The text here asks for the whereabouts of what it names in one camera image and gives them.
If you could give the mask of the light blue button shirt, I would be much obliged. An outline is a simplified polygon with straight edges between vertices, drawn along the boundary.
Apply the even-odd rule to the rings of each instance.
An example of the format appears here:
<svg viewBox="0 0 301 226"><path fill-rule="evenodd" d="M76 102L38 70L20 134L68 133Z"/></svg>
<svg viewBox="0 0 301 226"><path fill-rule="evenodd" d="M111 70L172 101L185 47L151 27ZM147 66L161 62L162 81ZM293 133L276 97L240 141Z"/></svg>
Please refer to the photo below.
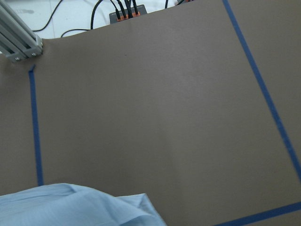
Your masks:
<svg viewBox="0 0 301 226"><path fill-rule="evenodd" d="M2 226L164 226L147 194L113 196L52 184L0 197Z"/></svg>

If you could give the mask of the black orange usb hub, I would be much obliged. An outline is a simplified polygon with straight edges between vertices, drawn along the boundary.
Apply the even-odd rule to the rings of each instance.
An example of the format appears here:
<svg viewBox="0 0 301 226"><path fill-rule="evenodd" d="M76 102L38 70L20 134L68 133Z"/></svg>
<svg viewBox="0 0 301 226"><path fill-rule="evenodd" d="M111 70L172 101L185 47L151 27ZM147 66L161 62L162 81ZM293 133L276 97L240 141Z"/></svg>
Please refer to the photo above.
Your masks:
<svg viewBox="0 0 301 226"><path fill-rule="evenodd" d="M144 5L138 5L136 8L137 10L135 10L134 7L131 7L133 18L148 14ZM110 24L115 24L121 21L128 20L129 19L128 11L127 9L125 9L123 13L122 10L115 10L114 12L109 14L109 19L110 19Z"/></svg>

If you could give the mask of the aluminium frame post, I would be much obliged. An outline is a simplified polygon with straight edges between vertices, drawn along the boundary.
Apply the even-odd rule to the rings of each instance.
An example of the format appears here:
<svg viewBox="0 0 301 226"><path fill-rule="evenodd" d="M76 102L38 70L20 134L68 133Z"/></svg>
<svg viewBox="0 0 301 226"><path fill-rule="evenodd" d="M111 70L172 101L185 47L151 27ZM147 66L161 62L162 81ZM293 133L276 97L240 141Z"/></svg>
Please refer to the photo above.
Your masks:
<svg viewBox="0 0 301 226"><path fill-rule="evenodd" d="M43 52L42 38L3 0L0 2L0 52L12 62L36 57Z"/></svg>

